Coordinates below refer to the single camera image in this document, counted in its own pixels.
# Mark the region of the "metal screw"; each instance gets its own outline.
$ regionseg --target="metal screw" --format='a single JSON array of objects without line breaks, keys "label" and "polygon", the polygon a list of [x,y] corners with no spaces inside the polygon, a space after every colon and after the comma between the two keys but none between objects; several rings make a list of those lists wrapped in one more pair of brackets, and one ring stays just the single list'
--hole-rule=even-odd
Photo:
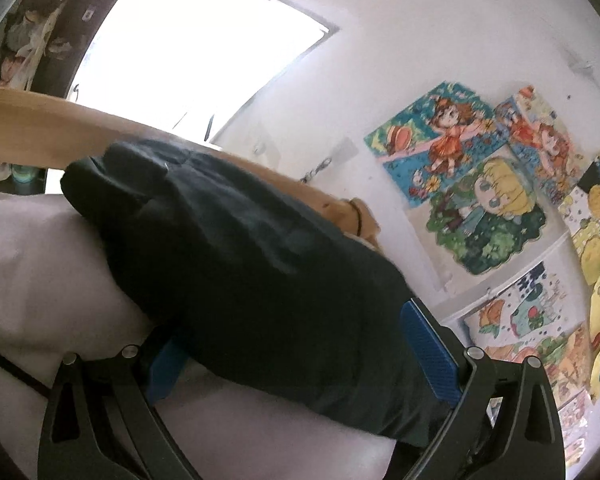
[{"label": "metal screw", "polygon": [[65,365],[72,365],[75,363],[75,360],[78,358],[78,356],[76,354],[74,354],[73,352],[68,352],[66,354],[64,354],[64,356],[62,357],[62,362]]},{"label": "metal screw", "polygon": [[122,349],[122,357],[125,359],[131,359],[138,355],[138,347],[136,345],[127,345]]},{"label": "metal screw", "polygon": [[475,359],[476,361],[484,357],[484,351],[477,346],[471,346],[466,350],[466,353],[471,359]]},{"label": "metal screw", "polygon": [[526,360],[526,362],[529,363],[529,366],[533,368],[539,368],[542,366],[540,359],[538,359],[536,356],[531,356],[529,359]]}]

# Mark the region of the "wall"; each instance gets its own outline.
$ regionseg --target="wall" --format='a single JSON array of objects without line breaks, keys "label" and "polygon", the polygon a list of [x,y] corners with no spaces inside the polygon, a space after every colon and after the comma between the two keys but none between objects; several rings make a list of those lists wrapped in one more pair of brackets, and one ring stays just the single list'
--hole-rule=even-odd
[{"label": "wall", "polygon": [[[564,239],[559,222],[517,263],[450,299],[406,219],[406,202],[362,137],[442,80],[462,82],[492,104],[533,83],[573,135],[597,151],[600,18],[587,0],[286,1],[340,30],[257,94],[217,144],[299,178],[351,138],[358,154],[314,185],[371,206],[387,255],[441,317],[475,304],[557,247]],[[595,81],[570,70],[578,60],[592,64]]]}]

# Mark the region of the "blond hair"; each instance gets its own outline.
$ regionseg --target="blond hair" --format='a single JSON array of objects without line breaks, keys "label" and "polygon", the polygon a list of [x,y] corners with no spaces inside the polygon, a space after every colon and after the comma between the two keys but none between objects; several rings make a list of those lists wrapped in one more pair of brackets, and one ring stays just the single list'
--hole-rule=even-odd
[{"label": "blond hair", "polygon": [[533,194],[525,189],[521,176],[503,158],[492,158],[484,164],[484,177],[491,183],[498,197],[506,195],[509,203],[501,209],[501,214],[515,216],[529,213],[536,206]]}]

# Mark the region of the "window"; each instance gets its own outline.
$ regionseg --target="window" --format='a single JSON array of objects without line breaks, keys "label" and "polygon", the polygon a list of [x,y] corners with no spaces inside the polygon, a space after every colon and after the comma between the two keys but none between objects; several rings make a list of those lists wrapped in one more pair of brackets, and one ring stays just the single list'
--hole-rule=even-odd
[{"label": "window", "polygon": [[277,0],[118,0],[72,100],[200,141],[327,32]]}]

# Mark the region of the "dark fabric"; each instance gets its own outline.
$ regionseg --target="dark fabric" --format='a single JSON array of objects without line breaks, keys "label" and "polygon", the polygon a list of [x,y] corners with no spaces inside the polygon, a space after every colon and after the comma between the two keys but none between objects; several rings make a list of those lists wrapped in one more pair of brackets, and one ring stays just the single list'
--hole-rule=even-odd
[{"label": "dark fabric", "polygon": [[155,140],[74,162],[62,191],[122,290],[218,376],[418,447],[448,413],[398,328],[401,273],[305,204]]}]

